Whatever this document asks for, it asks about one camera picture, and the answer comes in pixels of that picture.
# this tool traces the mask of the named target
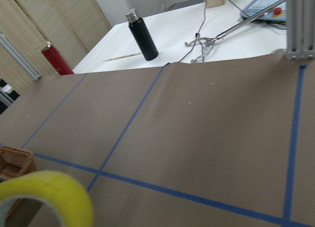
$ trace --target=white table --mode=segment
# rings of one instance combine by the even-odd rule
[[[252,0],[232,0],[244,8]],[[75,73],[101,72],[132,68],[163,66],[176,62],[189,50],[185,42],[194,40],[203,21],[204,3],[165,12],[144,18],[145,23],[159,51],[152,61],[145,61],[143,55],[103,62],[103,60],[140,52],[128,23],[115,25],[93,50],[75,67]],[[242,21],[240,11],[231,3],[206,10],[206,22],[201,36],[214,37]],[[286,48],[286,31],[261,23],[250,23],[218,40],[206,62],[248,58],[270,54],[273,50]],[[196,45],[193,52],[182,62],[201,54]]]

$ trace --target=silver bottle cap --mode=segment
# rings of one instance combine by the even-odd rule
[[[128,11],[126,13],[126,16],[127,16],[129,23],[136,22],[140,18],[137,10],[135,10],[135,9],[131,9],[130,11]]]

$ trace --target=woven blind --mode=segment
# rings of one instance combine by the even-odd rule
[[[88,52],[111,28],[95,0],[52,0],[52,3],[64,14]]]
[[[40,75],[56,71],[41,54],[46,40],[14,0],[0,0],[0,31]],[[0,77],[17,93],[32,84],[29,75],[0,47]]]
[[[71,68],[87,54],[83,45],[71,31],[68,21],[51,0],[16,0],[34,21],[42,34],[61,53]]]

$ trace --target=black bottle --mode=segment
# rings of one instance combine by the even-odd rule
[[[138,43],[144,58],[147,61],[155,59],[158,56],[158,50],[152,41],[143,19],[139,17],[135,9],[128,11],[126,16],[129,21],[129,28]]]

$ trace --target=basket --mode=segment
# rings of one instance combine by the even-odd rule
[[[36,171],[33,152],[0,146],[0,182]],[[10,216],[21,200],[15,202],[7,216]]]

